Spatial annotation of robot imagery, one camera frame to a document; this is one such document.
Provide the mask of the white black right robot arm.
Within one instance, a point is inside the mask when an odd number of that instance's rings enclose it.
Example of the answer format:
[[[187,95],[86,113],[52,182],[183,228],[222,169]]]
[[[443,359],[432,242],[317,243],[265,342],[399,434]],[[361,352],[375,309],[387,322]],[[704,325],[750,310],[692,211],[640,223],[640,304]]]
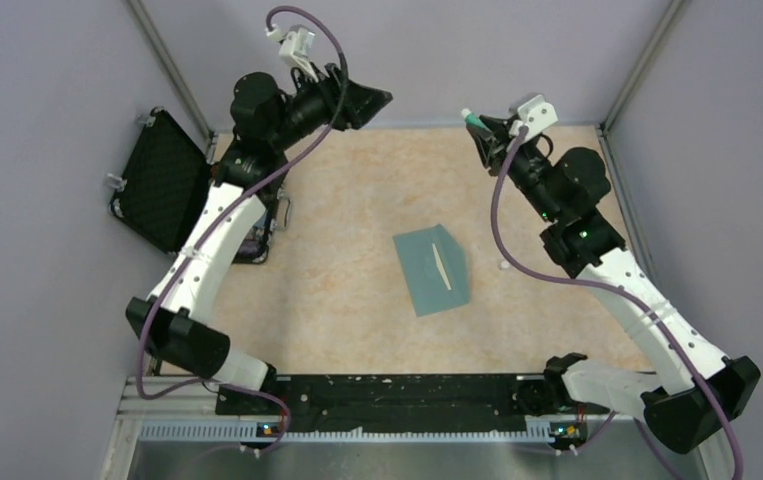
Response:
[[[546,228],[543,247],[561,269],[546,281],[594,295],[651,364],[627,370],[570,353],[548,360],[541,390],[524,396],[531,415],[594,404],[628,415],[673,452],[686,454],[722,433],[744,411],[761,373],[700,334],[651,282],[625,239],[601,214],[610,191],[603,159],[574,147],[552,160],[549,137],[511,118],[463,112],[479,158],[498,186],[511,183]]]

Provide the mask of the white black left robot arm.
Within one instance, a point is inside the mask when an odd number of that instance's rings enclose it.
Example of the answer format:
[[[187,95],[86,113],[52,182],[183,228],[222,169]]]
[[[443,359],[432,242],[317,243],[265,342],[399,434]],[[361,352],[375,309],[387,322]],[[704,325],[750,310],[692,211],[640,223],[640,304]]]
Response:
[[[292,68],[285,92],[269,73],[253,72],[233,87],[233,139],[192,218],[170,270],[146,298],[132,298],[125,318],[142,354],[200,379],[240,387],[254,413],[276,404],[276,369],[210,326],[215,298],[252,227],[276,199],[287,174],[286,152],[317,129],[358,130],[393,100],[391,92],[349,79],[329,63],[307,74]]]

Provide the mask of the beige letter paper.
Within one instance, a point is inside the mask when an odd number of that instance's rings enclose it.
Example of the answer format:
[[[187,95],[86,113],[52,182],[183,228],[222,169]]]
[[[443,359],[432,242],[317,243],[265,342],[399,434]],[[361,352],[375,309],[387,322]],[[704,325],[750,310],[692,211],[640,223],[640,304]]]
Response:
[[[438,274],[440,275],[440,278],[442,279],[446,290],[451,291],[452,284],[448,276],[447,270],[445,268],[441,249],[438,247],[436,243],[432,243],[431,247],[432,247],[433,257],[435,260],[435,266],[437,268]]]

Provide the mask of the green white glue stick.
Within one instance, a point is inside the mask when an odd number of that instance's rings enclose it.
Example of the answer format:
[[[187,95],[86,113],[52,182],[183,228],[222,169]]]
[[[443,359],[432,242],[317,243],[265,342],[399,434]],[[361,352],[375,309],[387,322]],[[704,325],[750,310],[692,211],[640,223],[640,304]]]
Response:
[[[472,126],[481,130],[488,130],[488,127],[483,123],[481,118],[473,113],[470,109],[462,109],[461,116],[467,126]]]

